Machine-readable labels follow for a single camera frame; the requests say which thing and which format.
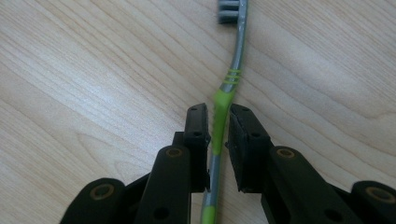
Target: toothbrush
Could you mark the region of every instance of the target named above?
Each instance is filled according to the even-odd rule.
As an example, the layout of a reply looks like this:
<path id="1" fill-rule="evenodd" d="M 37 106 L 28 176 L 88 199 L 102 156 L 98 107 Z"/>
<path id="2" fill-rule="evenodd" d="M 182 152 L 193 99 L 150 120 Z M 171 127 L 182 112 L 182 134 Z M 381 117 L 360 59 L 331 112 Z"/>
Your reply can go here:
<path id="1" fill-rule="evenodd" d="M 201 223 L 216 223 L 219 197 L 220 158 L 227 114 L 236 86 L 241 76 L 242 55 L 247 27 L 248 0 L 219 0 L 219 23 L 237 23 L 237 34 L 233 61 L 221 86 L 214 96 L 215 116 L 212 133 L 212 153 L 209 164 L 210 190 L 204 194 Z"/>

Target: lime green rubber grip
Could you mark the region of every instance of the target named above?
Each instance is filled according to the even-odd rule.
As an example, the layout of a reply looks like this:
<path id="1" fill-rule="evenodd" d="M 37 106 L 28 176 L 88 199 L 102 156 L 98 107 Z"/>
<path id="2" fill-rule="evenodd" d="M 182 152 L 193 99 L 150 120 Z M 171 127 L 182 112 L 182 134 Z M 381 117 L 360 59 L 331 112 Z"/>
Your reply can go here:
<path id="1" fill-rule="evenodd" d="M 222 149 L 225 121 L 230 109 L 235 89 L 230 92 L 218 90 L 215 94 L 215 117 L 213 119 L 212 153 L 219 155 Z"/>
<path id="2" fill-rule="evenodd" d="M 216 216 L 216 207 L 215 206 L 207 206 L 203 211 L 202 223 L 205 224 L 215 224 L 215 216 Z"/>

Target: wooden table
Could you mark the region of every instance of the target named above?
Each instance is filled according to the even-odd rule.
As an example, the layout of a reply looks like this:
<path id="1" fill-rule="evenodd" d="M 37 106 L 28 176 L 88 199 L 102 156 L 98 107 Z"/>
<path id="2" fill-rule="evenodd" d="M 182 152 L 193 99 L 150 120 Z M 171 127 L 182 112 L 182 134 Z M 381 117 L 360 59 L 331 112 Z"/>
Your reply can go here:
<path id="1" fill-rule="evenodd" d="M 89 182 L 148 173 L 188 107 L 212 117 L 235 35 L 215 0 L 3 0 L 0 22 L 1 223 L 57 223 Z M 395 76 L 395 1 L 250 1 L 234 101 L 335 186 L 396 188 Z M 222 165 L 219 223 L 266 223 Z"/>

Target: toothbrush bristles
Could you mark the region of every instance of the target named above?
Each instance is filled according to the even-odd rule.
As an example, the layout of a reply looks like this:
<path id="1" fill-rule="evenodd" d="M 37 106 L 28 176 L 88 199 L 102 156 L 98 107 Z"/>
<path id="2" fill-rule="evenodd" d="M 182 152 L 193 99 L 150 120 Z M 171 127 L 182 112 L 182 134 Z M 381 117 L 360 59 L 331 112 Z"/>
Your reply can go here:
<path id="1" fill-rule="evenodd" d="M 237 23 L 239 1 L 219 0 L 219 23 Z"/>

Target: wood grain surface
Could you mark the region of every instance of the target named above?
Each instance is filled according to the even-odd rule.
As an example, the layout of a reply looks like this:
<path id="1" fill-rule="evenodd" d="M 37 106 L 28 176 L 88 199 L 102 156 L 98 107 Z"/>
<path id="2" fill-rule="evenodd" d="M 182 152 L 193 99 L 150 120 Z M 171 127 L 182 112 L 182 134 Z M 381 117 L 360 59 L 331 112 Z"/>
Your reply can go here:
<path id="1" fill-rule="evenodd" d="M 0 223 L 57 223 L 100 177 L 130 183 L 232 59 L 217 1 L 0 1 Z M 396 188 L 396 2 L 250 1 L 235 102 L 330 183 Z M 267 223 L 225 150 L 219 223 Z M 192 196 L 198 223 L 202 194 Z"/>

